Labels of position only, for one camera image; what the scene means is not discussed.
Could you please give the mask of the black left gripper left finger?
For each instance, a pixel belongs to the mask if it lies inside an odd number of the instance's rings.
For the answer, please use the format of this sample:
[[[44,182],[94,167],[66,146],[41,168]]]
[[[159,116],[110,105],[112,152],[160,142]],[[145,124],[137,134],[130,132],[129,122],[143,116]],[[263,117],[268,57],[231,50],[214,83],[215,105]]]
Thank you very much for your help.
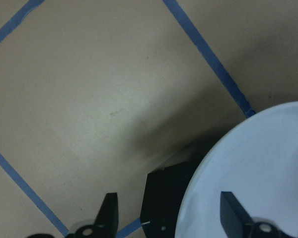
[[[107,193],[93,224],[70,233],[70,238],[115,238],[118,230],[118,195]]]

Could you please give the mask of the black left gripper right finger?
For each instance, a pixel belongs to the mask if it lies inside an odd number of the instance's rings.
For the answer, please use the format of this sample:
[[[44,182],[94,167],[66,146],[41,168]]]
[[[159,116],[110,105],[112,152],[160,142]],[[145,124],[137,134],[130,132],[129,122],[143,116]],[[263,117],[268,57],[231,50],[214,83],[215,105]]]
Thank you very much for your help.
[[[220,222],[228,238],[287,238],[288,235],[267,222],[255,222],[230,191],[222,191]]]

